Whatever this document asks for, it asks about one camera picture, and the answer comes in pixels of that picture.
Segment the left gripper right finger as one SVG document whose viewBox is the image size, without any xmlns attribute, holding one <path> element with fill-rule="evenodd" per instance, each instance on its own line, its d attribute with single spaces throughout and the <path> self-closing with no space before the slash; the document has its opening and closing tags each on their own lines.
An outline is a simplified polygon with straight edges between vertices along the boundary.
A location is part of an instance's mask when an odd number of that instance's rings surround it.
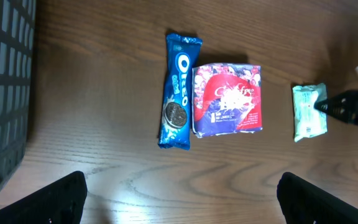
<svg viewBox="0 0 358 224">
<path fill-rule="evenodd" d="M 287 223 L 358 224 L 358 209 L 291 172 L 283 173 L 277 199 Z"/>
</svg>

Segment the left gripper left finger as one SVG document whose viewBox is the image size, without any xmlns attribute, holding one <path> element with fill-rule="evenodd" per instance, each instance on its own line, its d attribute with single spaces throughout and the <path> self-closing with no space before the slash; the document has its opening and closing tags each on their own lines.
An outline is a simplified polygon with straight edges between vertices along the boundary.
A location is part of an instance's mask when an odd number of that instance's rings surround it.
<svg viewBox="0 0 358 224">
<path fill-rule="evenodd" d="M 87 192 L 84 173 L 72 172 L 0 209 L 0 224 L 79 224 Z"/>
</svg>

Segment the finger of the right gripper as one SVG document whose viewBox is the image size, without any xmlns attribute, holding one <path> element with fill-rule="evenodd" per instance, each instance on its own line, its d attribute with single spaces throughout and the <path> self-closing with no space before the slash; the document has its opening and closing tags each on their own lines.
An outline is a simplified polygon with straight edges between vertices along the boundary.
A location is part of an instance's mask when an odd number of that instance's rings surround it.
<svg viewBox="0 0 358 224">
<path fill-rule="evenodd" d="M 332 98 L 317 101 L 314 108 L 344 123 L 358 126 L 358 90 L 347 90 Z"/>
</svg>

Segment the teal wet wipes packet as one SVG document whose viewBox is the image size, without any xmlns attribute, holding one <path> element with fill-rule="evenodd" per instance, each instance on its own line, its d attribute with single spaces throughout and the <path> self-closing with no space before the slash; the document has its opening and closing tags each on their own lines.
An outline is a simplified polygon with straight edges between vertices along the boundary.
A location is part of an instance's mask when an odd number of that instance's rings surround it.
<svg viewBox="0 0 358 224">
<path fill-rule="evenodd" d="M 294 86 L 292 95 L 294 141 L 325 134 L 328 131 L 326 114 L 315 109 L 314 104 L 327 99 L 326 85 Z"/>
</svg>

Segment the blue Oreo cookie pack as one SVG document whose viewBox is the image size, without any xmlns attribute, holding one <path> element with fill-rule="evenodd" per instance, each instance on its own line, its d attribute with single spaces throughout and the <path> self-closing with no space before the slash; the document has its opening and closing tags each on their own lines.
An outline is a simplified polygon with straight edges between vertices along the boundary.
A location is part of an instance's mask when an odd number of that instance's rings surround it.
<svg viewBox="0 0 358 224">
<path fill-rule="evenodd" d="M 168 34 L 167 75 L 163 89 L 162 118 L 158 146 L 190 148 L 192 122 L 192 69 L 203 41 L 197 37 Z"/>
</svg>

